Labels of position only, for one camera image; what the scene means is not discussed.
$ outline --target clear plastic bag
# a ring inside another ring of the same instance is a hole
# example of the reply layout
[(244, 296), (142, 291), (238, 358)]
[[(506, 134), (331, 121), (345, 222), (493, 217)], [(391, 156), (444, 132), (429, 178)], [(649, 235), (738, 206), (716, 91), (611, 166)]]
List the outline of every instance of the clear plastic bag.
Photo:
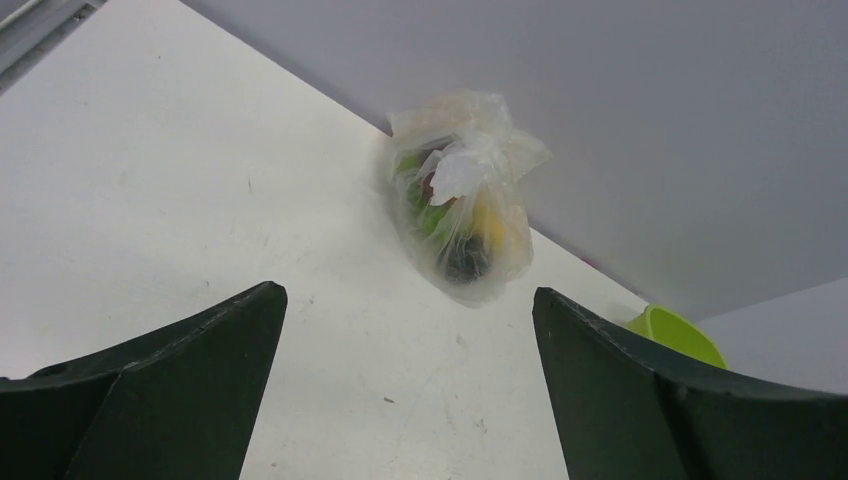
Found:
[(516, 182), (551, 153), (513, 129), (497, 94), (439, 96), (389, 122), (391, 200), (407, 251), (458, 301), (494, 298), (533, 259)]

